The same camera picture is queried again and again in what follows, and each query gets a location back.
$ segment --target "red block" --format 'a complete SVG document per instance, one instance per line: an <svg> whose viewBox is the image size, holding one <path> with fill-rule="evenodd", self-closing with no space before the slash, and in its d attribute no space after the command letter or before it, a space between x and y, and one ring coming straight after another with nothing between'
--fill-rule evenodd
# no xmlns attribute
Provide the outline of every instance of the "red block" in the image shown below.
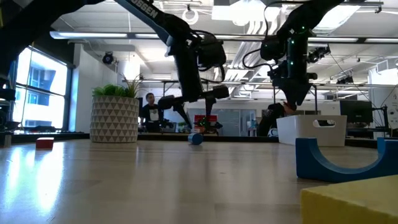
<svg viewBox="0 0 398 224"><path fill-rule="evenodd" d="M38 138L36 140L36 149L52 150L54 145L54 138Z"/></svg>

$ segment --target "foam block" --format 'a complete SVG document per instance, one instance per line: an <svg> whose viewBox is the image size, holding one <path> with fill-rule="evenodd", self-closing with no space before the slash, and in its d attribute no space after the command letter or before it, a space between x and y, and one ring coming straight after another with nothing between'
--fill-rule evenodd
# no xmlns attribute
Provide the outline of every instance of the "foam block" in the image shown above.
<svg viewBox="0 0 398 224"><path fill-rule="evenodd" d="M54 138L38 138L36 140L36 150L52 150Z"/></svg>
<svg viewBox="0 0 398 224"><path fill-rule="evenodd" d="M297 176L327 182L347 182L398 174L398 141L379 138L379 158L359 169L336 166L322 155L314 138L296 139Z"/></svg>
<svg viewBox="0 0 398 224"><path fill-rule="evenodd" d="M304 189L303 224L398 224L398 175Z"/></svg>

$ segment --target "yellow block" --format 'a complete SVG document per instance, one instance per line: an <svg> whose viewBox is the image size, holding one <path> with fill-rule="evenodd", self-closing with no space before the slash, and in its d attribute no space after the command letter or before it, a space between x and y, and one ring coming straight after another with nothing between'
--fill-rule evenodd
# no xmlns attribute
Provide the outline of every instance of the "yellow block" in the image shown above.
<svg viewBox="0 0 398 224"><path fill-rule="evenodd" d="M398 224L398 175L304 189L303 224Z"/></svg>

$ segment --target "blue arch block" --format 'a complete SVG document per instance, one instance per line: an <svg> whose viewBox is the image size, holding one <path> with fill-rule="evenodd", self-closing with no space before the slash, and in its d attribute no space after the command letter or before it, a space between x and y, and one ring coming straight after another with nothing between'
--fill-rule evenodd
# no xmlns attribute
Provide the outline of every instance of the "blue arch block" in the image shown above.
<svg viewBox="0 0 398 224"><path fill-rule="evenodd" d="M297 177L327 182L347 182L398 174L398 141L377 139L379 158L358 168L343 168L332 164L322 155L315 138L296 139Z"/></svg>

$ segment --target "green plant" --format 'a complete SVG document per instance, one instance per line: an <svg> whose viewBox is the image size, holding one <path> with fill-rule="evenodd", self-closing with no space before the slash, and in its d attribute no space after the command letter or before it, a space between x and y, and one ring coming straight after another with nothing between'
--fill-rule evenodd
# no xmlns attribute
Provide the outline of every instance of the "green plant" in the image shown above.
<svg viewBox="0 0 398 224"><path fill-rule="evenodd" d="M139 84L142 82L142 80L137 79L139 75L134 80L128 80L122 73L119 75L126 82L127 87L114 84L108 84L104 87L96 87L93 90L93 96L122 96L129 98L137 97L137 93L140 90Z"/></svg>
<svg viewBox="0 0 398 224"><path fill-rule="evenodd" d="M179 127L185 126L185 125L187 125L187 122L179 122L179 123L178 123L178 126L179 126Z"/></svg>

